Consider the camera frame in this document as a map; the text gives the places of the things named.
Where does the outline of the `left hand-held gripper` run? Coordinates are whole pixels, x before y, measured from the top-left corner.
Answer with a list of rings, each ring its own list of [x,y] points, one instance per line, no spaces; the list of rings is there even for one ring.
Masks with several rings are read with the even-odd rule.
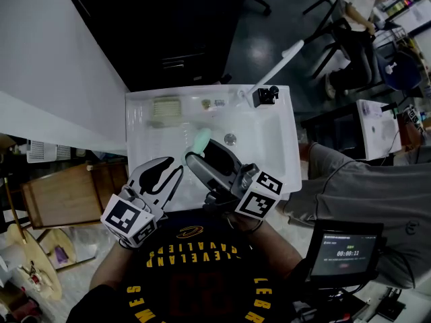
[[[173,162],[173,157],[159,157],[138,166],[120,194],[111,196],[100,220],[121,246],[139,248],[158,228],[183,178],[182,165],[169,169]]]

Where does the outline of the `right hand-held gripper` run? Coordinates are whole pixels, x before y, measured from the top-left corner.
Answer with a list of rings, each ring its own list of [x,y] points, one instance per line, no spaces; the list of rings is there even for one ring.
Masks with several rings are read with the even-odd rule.
[[[238,213],[264,219],[281,199],[283,182],[256,164],[242,166],[225,146],[210,139],[203,157],[185,156],[190,171],[210,190],[203,208],[212,213]]]

